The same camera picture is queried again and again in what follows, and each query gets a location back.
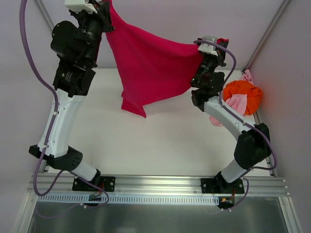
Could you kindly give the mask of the magenta t shirt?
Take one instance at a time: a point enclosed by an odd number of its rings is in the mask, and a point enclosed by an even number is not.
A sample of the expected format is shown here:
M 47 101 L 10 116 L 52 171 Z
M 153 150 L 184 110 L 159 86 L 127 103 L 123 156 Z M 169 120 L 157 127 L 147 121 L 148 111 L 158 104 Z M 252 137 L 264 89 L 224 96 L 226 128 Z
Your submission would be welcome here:
M 110 1 L 106 38 L 123 86 L 121 109 L 147 117 L 144 106 L 185 93 L 203 55 L 195 44 L 161 38 L 125 22 Z

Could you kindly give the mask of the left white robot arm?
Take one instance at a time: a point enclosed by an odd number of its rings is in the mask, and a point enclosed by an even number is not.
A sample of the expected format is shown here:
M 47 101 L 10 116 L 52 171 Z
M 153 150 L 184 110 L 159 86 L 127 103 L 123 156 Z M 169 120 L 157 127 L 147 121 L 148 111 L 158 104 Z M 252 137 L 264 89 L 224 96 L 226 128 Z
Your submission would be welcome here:
M 100 172 L 85 160 L 83 154 L 69 146 L 69 138 L 78 110 L 88 94 L 95 76 L 97 57 L 103 33 L 114 30 L 109 6 L 94 5 L 95 12 L 82 10 L 70 14 L 78 27 L 70 21 L 58 23 L 52 31 L 51 49 L 60 59 L 53 81 L 57 100 L 53 101 L 49 120 L 37 145 L 29 153 L 43 156 L 47 164 L 58 170 L 73 172 L 83 178 L 83 185 L 90 191 L 98 189 Z

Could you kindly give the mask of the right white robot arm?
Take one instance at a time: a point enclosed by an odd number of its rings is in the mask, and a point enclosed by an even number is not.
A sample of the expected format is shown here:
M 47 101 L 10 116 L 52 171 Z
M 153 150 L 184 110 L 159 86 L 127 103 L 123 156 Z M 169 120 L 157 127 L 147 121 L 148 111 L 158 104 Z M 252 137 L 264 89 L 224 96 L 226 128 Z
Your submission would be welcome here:
M 242 175 L 271 154 L 269 129 L 263 123 L 252 123 L 221 99 L 225 75 L 215 69 L 224 65 L 225 51 L 207 44 L 201 44 L 198 50 L 203 60 L 190 82 L 192 103 L 217 119 L 237 141 L 233 160 L 203 186 L 203 191 L 226 193 L 233 189 Z

